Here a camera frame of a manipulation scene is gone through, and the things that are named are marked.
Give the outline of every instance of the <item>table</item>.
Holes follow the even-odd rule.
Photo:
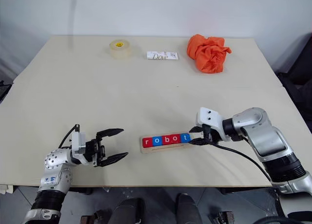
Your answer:
[[[16,78],[0,105],[0,184],[38,186],[43,158],[79,123],[87,140],[124,128],[104,139],[106,153],[129,155],[104,168],[75,167],[74,186],[269,186],[249,161],[212,146],[140,153],[141,136],[188,131],[202,106],[226,118],[264,108],[312,171],[312,136],[253,39],[226,39],[233,53],[225,71],[207,75],[184,54],[187,38],[126,37],[133,56],[114,60],[106,48],[116,38],[52,37]],[[146,60],[147,50],[178,52],[180,60]],[[220,144],[256,160],[245,142]]]

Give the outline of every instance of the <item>tape roll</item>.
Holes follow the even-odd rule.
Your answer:
[[[130,43],[127,40],[114,40],[109,44],[111,56],[116,59],[128,58],[131,54]]]

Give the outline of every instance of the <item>orange cloth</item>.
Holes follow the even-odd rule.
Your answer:
[[[232,52],[229,47],[223,47],[224,38],[209,37],[196,34],[189,40],[187,54],[196,60],[196,67],[204,73],[218,73],[223,71],[226,53]]]

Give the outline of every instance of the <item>blue letter block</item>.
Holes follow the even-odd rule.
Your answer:
[[[161,136],[153,137],[153,146],[161,146],[161,145],[162,145]]]
[[[181,143],[189,143],[191,141],[191,137],[188,133],[180,134]]]

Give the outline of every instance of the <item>white wall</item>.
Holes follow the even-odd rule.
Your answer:
[[[200,33],[254,37],[272,68],[285,71],[311,31],[311,0],[0,0],[0,66],[14,78],[52,34]]]

